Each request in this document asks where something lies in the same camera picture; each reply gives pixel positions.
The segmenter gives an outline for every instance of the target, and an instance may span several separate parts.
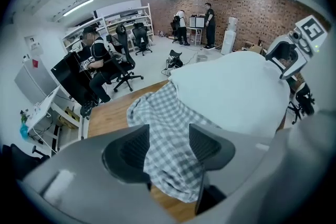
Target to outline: fluorescent light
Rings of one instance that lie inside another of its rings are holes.
[[[75,10],[77,10],[77,9],[79,9],[79,8],[81,8],[81,7],[83,7],[83,6],[85,6],[86,4],[91,3],[92,1],[93,1],[93,0],[87,0],[87,1],[85,1],[84,3],[78,5],[77,7],[74,7],[73,9],[71,9],[71,10],[69,10],[68,12],[64,13],[63,16],[67,16],[67,15],[69,15],[70,13],[72,13],[72,12],[74,12]]]

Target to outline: water cooler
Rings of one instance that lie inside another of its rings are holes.
[[[229,18],[229,24],[225,31],[221,54],[229,54],[232,51],[236,39],[236,28],[238,19],[234,17]]]

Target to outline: white bucket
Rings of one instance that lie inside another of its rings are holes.
[[[196,62],[206,62],[208,60],[207,55],[199,54],[197,55]]]

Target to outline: gray plaid blanket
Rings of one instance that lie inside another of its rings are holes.
[[[127,121],[129,126],[150,125],[144,172],[152,183],[183,202],[196,201],[202,166],[189,146],[189,124],[215,124],[185,106],[171,82],[135,100],[127,110]]]

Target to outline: brick wall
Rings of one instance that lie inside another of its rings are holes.
[[[295,27],[295,22],[314,15],[327,29],[330,24],[317,12],[294,0],[142,0],[150,3],[155,34],[170,31],[174,15],[183,9],[186,17],[205,13],[204,4],[209,2],[215,12],[216,45],[221,45],[229,17],[236,17],[237,36],[235,49],[244,46],[245,41],[258,43],[261,39],[266,48],[280,35]]]

